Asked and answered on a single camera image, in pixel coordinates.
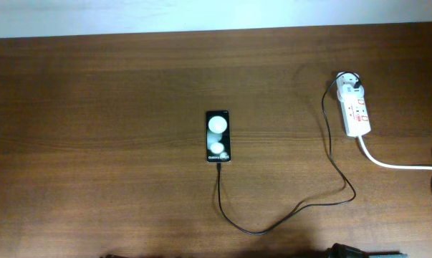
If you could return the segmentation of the black smartphone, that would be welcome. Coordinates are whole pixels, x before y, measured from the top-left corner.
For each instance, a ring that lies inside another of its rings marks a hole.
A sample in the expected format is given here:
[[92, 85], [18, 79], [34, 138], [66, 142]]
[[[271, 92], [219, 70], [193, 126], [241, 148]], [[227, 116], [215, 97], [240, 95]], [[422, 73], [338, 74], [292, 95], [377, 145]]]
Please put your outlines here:
[[231, 133], [228, 110], [206, 111], [206, 161], [231, 161]]

